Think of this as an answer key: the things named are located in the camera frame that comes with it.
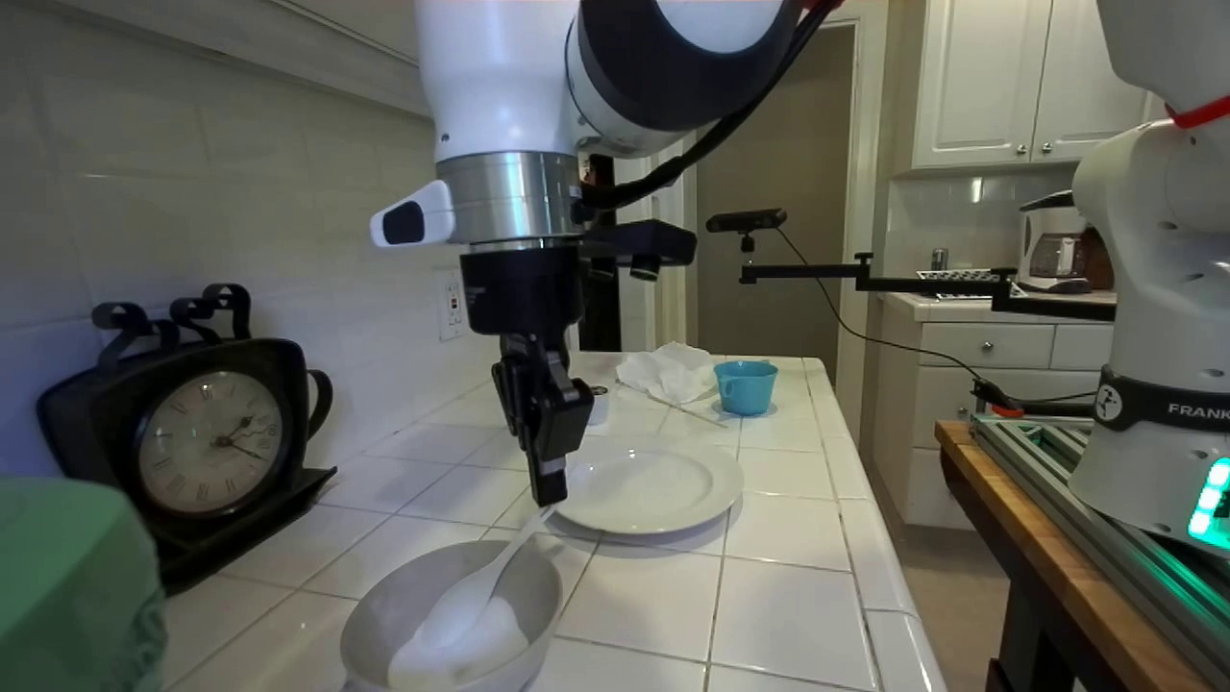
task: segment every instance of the drawer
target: drawer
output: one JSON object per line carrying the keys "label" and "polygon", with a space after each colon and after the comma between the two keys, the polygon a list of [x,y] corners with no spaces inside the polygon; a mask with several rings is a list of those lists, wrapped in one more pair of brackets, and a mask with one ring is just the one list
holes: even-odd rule
{"label": "drawer", "polygon": [[1112,360],[1112,324],[1080,324],[1052,331],[1056,370],[1103,370]]}
{"label": "drawer", "polygon": [[1011,328],[1011,324],[926,324],[924,351],[949,354],[970,363],[990,370],[1046,370],[1052,328]]}

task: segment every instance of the wall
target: wall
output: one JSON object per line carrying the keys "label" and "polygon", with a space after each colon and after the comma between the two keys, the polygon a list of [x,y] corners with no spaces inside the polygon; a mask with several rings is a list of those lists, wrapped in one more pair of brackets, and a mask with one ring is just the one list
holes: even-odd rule
{"label": "wall", "polygon": [[933,251],[955,265],[1015,265],[1019,206],[1069,185],[1072,167],[901,178],[887,185],[885,271],[914,271]]}
{"label": "wall", "polygon": [[317,462],[486,380],[493,343],[438,336],[434,269],[367,213],[432,179],[432,125],[123,28],[0,0],[0,475],[58,472],[35,397],[88,370],[100,299],[164,311],[252,292],[338,383]]}
{"label": "wall", "polygon": [[[784,235],[814,265],[843,261],[852,29],[818,29],[770,99],[697,166],[700,224],[784,206]],[[737,283],[737,235],[700,235],[700,345],[719,354],[807,354],[838,363],[838,324],[814,281]],[[757,235],[757,265],[801,265],[779,235]]]}

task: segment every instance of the clock face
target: clock face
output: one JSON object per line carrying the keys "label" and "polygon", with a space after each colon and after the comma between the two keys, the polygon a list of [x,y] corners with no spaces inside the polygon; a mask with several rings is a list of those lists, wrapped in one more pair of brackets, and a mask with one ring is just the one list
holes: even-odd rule
{"label": "clock face", "polygon": [[147,415],[140,429],[140,481],[151,498],[181,513],[214,513],[241,502],[278,472],[285,410],[245,372],[211,370]]}

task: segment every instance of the kitchen cabinet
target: kitchen cabinet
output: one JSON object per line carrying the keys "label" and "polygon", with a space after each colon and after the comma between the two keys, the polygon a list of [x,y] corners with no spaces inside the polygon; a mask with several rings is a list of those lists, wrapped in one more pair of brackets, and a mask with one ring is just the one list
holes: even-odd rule
{"label": "kitchen cabinet", "polygon": [[937,463],[933,424],[971,407],[962,356],[1019,398],[1092,392],[1112,354],[1112,324],[999,316],[987,304],[878,294],[878,335],[908,351],[871,351],[864,456],[903,522],[970,526]]}
{"label": "kitchen cabinet", "polygon": [[1152,120],[1097,0],[926,0],[908,167],[1061,166]]}
{"label": "kitchen cabinet", "polygon": [[425,114],[406,0],[55,0],[55,7]]}

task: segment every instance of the white tile countertop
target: white tile countertop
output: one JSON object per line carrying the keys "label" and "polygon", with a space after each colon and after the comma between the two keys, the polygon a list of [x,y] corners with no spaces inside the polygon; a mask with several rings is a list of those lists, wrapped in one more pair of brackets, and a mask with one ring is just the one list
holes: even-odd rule
{"label": "white tile countertop", "polygon": [[[613,383],[614,356],[578,354],[613,383],[613,429],[727,447],[742,502],[652,542],[543,529],[565,609],[532,692],[850,692],[946,689],[880,508],[818,360],[779,363],[771,410],[682,410]],[[338,692],[352,604],[447,542],[506,534],[534,512],[495,392],[346,456],[318,502],[169,599],[164,680],[181,692]]]}

